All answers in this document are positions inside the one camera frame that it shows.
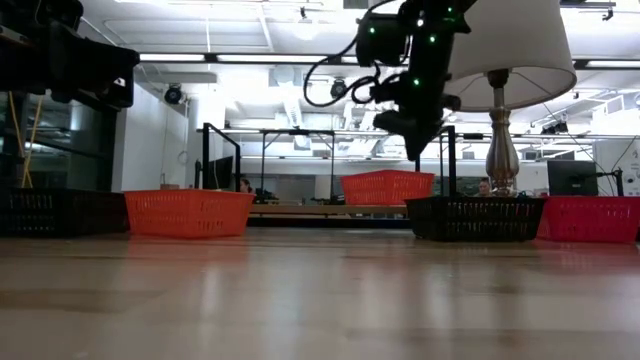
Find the white shade table lamp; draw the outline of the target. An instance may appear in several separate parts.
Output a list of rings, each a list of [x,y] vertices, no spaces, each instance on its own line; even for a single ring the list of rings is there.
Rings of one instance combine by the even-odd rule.
[[[543,104],[573,89],[577,75],[559,0],[477,0],[465,13],[445,92],[463,113],[486,113],[491,144],[486,173],[492,193],[511,196],[519,159],[509,132],[516,109]]]

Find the long ceiling light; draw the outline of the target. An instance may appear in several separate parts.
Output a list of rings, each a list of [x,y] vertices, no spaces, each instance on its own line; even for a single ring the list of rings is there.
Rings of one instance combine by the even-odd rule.
[[[220,54],[217,60],[220,63],[252,63],[252,64],[278,64],[301,63],[312,64],[323,60],[318,55],[278,55],[278,54]]]
[[[205,62],[206,57],[203,54],[187,54],[187,53],[141,53],[141,62],[158,62],[158,63],[198,63]]]
[[[593,69],[622,69],[634,70],[640,69],[640,60],[589,60],[586,64],[587,68]]]

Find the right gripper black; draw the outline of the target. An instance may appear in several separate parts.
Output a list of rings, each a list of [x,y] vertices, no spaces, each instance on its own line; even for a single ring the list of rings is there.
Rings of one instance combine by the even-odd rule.
[[[440,134],[443,110],[457,111],[461,108],[460,97],[444,90],[450,79],[451,74],[446,67],[412,68],[383,80],[378,73],[370,77],[370,100],[376,104],[392,102],[395,105],[393,109],[377,114],[373,125],[402,136],[409,160],[419,159],[427,145]],[[413,151],[415,123],[412,120],[424,117],[440,121],[423,123],[418,127]]]

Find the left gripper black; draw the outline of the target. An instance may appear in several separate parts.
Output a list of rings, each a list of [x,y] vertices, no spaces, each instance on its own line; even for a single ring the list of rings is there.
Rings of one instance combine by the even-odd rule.
[[[108,88],[108,79],[100,73],[98,57],[93,53],[98,45],[60,22],[47,26],[48,87],[54,101],[69,103],[83,90],[94,94],[107,92],[107,99],[115,107],[133,105],[134,69],[140,63],[140,54],[124,47],[109,47]]]

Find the red plastic basket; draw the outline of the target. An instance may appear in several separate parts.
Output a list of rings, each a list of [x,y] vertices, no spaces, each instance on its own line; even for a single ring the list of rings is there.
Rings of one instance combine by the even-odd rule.
[[[561,243],[633,244],[640,229],[640,197],[551,196],[537,238]]]

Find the orange plastic basket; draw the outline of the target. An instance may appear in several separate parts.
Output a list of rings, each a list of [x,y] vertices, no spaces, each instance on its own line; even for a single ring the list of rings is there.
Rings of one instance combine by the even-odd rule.
[[[240,236],[254,196],[201,189],[124,193],[130,231],[135,235],[183,239]]]
[[[432,173],[380,170],[343,176],[341,185],[347,205],[395,206],[429,197],[434,178]]]

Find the black plastic basket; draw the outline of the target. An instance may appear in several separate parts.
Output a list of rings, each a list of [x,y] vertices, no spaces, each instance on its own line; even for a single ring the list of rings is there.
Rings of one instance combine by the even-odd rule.
[[[0,237],[78,237],[129,230],[122,193],[0,189]]]
[[[536,237],[544,198],[425,197],[405,201],[414,235],[439,242],[522,242]]]

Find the black background table frame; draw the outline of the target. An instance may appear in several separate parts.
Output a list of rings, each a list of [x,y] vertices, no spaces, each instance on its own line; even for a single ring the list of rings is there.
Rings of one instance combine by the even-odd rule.
[[[309,129],[301,129],[299,127],[294,127],[291,129],[261,129],[260,133],[262,134],[262,145],[261,145],[261,173],[260,173],[260,186],[264,188],[264,175],[265,175],[265,160],[266,160],[266,149],[270,146],[270,143],[266,142],[267,136],[269,134],[275,134],[273,141],[275,141],[280,135],[286,134],[289,136],[306,136],[312,137],[317,136],[322,142],[325,143],[326,147],[330,150],[331,157],[331,172],[330,172],[330,195],[329,199],[332,199],[335,195],[334,192],[334,177],[335,177],[335,146],[336,146],[336,133],[333,130],[309,130]]]

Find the black computer monitor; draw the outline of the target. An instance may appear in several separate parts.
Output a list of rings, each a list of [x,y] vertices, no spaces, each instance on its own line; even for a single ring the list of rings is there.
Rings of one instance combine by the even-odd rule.
[[[207,189],[228,189],[231,187],[234,157],[227,156],[208,163]]]
[[[596,164],[592,161],[550,160],[547,162],[551,196],[597,196]]]

